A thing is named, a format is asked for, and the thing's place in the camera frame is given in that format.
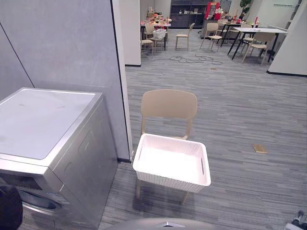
washing machine lid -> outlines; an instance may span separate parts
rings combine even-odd
[[[22,89],[0,102],[0,153],[45,158],[95,93]]]

black baseboard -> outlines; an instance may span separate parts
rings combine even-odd
[[[124,159],[124,158],[117,158],[117,162],[118,162],[118,163],[121,163],[121,162],[124,162],[124,163],[131,163],[130,160]]]
[[[296,76],[296,77],[307,77],[307,75],[304,74],[295,74],[295,73],[276,73],[276,72],[270,72],[267,70],[267,73],[269,74],[276,74],[276,75],[286,75],[286,76]]]
[[[125,66],[132,66],[132,67],[141,67],[141,65],[126,65]]]

washing machine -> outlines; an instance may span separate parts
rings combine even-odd
[[[101,93],[22,88],[0,101],[0,184],[34,216],[97,228],[116,168]]]

washing machine door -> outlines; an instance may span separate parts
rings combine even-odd
[[[23,206],[39,213],[53,215],[58,209],[61,209],[61,204],[33,192],[18,189]]]

white basket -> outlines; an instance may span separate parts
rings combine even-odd
[[[143,134],[133,168],[141,181],[188,192],[211,184],[206,147],[199,142]]]
[[[162,39],[165,37],[165,34],[166,34],[166,30],[159,29],[159,30],[153,31],[153,37],[155,39]]]

